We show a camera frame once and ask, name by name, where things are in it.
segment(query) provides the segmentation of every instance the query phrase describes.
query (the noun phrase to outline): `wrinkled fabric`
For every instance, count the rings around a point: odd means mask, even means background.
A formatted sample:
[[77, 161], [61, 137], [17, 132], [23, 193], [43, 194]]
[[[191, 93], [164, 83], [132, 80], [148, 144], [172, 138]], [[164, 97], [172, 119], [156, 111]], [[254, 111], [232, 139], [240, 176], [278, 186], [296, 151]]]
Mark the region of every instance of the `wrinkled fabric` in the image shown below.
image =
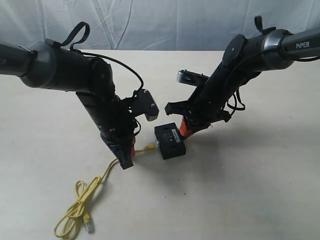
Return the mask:
[[320, 25], [319, 11], [320, 0], [0, 0], [0, 41], [62, 42], [85, 21], [82, 49], [224, 50], [237, 34], [259, 34], [256, 15], [298, 33]]

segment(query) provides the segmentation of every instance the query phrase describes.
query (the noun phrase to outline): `table surface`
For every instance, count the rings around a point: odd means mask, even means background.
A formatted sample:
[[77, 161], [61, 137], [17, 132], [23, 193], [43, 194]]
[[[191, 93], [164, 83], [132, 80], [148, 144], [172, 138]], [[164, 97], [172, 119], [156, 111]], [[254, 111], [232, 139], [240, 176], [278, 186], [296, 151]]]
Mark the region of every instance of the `table surface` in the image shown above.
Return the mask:
[[[92, 51], [125, 62], [145, 81], [159, 109], [154, 127], [175, 122], [167, 102], [193, 86], [177, 71], [210, 75], [222, 52]], [[78, 240], [318, 240], [320, 236], [319, 62], [262, 73], [241, 87], [247, 109], [189, 138], [187, 154], [162, 160], [158, 150], [117, 165], [95, 199], [95, 233]], [[139, 81], [112, 63], [116, 92]], [[101, 175], [114, 159], [72, 92], [28, 88], [0, 76], [0, 239], [53, 240], [75, 201], [74, 183]]]

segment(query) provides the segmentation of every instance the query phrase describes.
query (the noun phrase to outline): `white table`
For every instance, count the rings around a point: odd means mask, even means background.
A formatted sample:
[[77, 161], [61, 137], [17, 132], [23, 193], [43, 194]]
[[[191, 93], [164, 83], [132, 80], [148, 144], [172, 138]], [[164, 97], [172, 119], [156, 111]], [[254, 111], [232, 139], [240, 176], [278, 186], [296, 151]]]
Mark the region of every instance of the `white table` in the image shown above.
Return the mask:
[[[160, 109], [138, 119], [140, 149], [154, 127], [176, 122], [167, 102], [194, 87], [177, 71], [210, 75], [222, 52], [98, 51], [145, 81]], [[78, 240], [318, 240], [320, 238], [319, 62], [264, 72], [241, 88], [245, 112], [189, 138], [185, 156], [141, 154], [117, 165], [92, 212], [96, 232]], [[112, 64], [116, 92], [139, 81]], [[74, 93], [28, 88], [0, 76], [0, 239], [53, 240], [75, 201], [77, 180], [101, 175], [114, 158]]]

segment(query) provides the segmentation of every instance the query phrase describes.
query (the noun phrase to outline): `robotic arm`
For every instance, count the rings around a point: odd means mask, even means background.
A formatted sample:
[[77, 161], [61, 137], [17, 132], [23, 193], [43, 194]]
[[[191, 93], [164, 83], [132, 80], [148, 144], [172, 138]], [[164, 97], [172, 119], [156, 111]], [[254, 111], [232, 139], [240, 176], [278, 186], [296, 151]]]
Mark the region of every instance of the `robotic arm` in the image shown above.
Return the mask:
[[[71, 44], [70, 50], [61, 48], [83, 27], [85, 33], [80, 41]], [[0, 42], [0, 74], [20, 77], [31, 88], [75, 92], [102, 140], [121, 167], [127, 169], [133, 165], [135, 136], [140, 130], [134, 131], [141, 127], [136, 117], [145, 114], [148, 121], [153, 121], [159, 109], [149, 91], [143, 89], [141, 77], [130, 67], [110, 57], [74, 49], [74, 44], [83, 43], [89, 32], [89, 25], [80, 22], [63, 43], [46, 39], [27, 49]], [[121, 100], [116, 95], [112, 68], [102, 58], [121, 64], [139, 78], [141, 86], [132, 97]]]
[[[228, 122], [237, 110], [244, 110], [239, 87], [263, 71], [286, 69], [294, 61], [320, 59], [320, 27], [292, 34], [284, 29], [263, 29], [262, 18], [254, 19], [261, 35], [246, 39], [237, 35], [227, 46], [222, 61], [208, 77], [187, 70], [178, 72], [180, 83], [196, 86], [188, 100], [169, 102], [167, 115], [182, 115], [180, 133], [186, 139], [211, 123]], [[228, 100], [233, 96], [235, 106]], [[232, 113], [224, 110], [228, 105]]]

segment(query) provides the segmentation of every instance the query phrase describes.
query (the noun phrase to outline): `white backdrop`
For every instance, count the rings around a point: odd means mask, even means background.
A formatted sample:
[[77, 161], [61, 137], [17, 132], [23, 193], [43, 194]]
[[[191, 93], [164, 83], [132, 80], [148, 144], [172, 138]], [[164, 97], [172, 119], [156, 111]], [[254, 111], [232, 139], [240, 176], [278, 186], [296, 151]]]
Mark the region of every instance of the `white backdrop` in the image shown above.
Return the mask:
[[61, 42], [85, 21], [83, 49], [224, 50], [237, 34], [258, 34], [256, 15], [297, 33], [319, 26], [320, 0], [0, 0], [0, 41]]

